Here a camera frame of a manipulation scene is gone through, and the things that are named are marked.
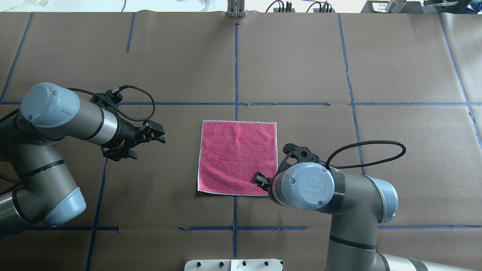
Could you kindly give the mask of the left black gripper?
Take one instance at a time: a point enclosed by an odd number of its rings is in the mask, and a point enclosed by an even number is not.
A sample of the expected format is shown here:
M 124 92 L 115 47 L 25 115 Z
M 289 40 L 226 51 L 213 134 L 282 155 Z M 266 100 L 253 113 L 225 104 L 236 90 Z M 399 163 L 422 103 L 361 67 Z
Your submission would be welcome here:
M 151 120 L 151 115 L 145 118 L 133 118 L 119 109 L 123 100 L 120 90 L 108 90 L 104 93 L 92 94 L 90 102 L 102 109 L 103 120 L 100 130 L 114 124 L 114 134 L 101 144 L 102 155 L 112 161 L 123 158 L 138 159 L 132 149 L 142 143 L 151 141 L 151 137 L 163 137 L 165 132 L 161 124 Z

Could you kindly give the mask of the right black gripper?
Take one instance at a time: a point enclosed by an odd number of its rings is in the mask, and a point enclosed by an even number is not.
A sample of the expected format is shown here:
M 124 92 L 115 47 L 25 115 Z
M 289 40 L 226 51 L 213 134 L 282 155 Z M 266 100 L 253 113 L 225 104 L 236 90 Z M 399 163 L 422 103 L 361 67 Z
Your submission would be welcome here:
M 279 164 L 278 174 L 286 171 L 293 166 L 292 164 L 289 164 L 287 162 L 289 158 L 293 158 L 296 160 L 294 164 L 311 162 L 318 163 L 323 166 L 325 165 L 325 161 L 322 161 L 318 155 L 312 153 L 310 149 L 306 146 L 298 146 L 293 143 L 288 143 L 284 145 L 282 151 L 286 155 L 286 157 Z M 270 179 L 260 172 L 255 172 L 252 176 L 252 184 L 255 184 L 256 186 L 269 186 Z

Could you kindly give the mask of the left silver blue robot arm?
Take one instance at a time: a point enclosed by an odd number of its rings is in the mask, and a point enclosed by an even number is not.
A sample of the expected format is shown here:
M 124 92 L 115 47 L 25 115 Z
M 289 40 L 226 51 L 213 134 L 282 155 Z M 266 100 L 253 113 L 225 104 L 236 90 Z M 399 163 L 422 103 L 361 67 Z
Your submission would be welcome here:
M 100 146 L 112 161 L 137 159 L 133 148 L 150 141 L 165 143 L 164 128 L 146 118 L 135 119 L 117 108 L 124 85 L 104 93 L 63 88 L 43 82 L 22 99 L 17 110 L 1 119 L 1 160 L 18 176 L 1 179 L 14 187 L 1 193 L 1 239 L 37 223 L 58 227 L 86 209 L 81 189 L 56 147 L 65 137 Z

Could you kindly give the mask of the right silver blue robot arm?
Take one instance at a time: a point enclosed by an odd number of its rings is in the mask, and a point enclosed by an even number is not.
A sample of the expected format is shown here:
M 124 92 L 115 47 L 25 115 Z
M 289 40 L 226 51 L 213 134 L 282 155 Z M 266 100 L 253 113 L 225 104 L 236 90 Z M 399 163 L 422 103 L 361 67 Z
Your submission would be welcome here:
M 394 161 L 406 153 L 398 141 L 370 140 L 343 146 L 322 161 L 307 147 L 288 143 L 275 175 L 255 172 L 251 182 L 278 205 L 332 216 L 327 271 L 460 271 L 457 266 L 377 252 L 378 225 L 391 221 L 399 207 L 396 189 L 385 180 L 345 174 L 344 166 L 331 165 L 331 161 L 346 149 L 384 144 L 399 146 L 401 152 L 356 167 Z

